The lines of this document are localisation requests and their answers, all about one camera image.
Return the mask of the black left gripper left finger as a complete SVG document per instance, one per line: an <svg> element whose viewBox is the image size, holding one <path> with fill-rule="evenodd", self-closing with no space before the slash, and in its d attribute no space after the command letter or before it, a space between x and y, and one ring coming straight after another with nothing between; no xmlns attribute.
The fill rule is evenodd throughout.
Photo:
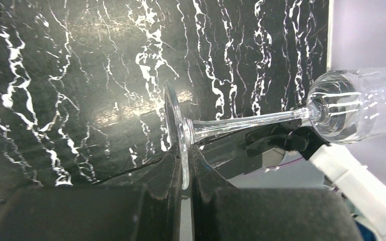
<svg viewBox="0 0 386 241"><path fill-rule="evenodd" d="M179 240L182 170L173 145L137 182L23 189L0 215L0 240Z"/></svg>

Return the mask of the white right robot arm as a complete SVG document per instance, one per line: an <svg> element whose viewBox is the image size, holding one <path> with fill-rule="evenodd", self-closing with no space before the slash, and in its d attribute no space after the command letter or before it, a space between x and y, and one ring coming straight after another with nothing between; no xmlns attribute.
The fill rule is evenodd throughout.
<svg viewBox="0 0 386 241"><path fill-rule="evenodd" d="M271 148L299 152L324 173L369 220L379 237L386 240L386 185L345 146L324 140L311 126L293 129L283 124L270 124L250 131L245 141L249 157Z"/></svg>

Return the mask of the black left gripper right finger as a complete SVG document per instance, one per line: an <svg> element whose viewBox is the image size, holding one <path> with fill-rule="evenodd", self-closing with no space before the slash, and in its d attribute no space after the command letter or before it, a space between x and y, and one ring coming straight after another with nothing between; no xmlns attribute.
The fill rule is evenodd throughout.
<svg viewBox="0 0 386 241"><path fill-rule="evenodd" d="M362 240L342 198L322 188L238 188L188 152L194 240Z"/></svg>

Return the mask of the clear tumbler glass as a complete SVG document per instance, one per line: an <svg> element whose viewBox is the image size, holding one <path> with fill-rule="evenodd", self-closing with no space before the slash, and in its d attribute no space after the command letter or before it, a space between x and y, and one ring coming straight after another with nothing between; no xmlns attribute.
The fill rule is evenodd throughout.
<svg viewBox="0 0 386 241"><path fill-rule="evenodd" d="M311 87L304 106L250 117L199 121L186 118L174 88L164 85L165 120L171 144L178 144L182 188L189 187L188 150L205 138L296 119L307 119L319 136L339 145L386 134L386 67L332 70Z"/></svg>

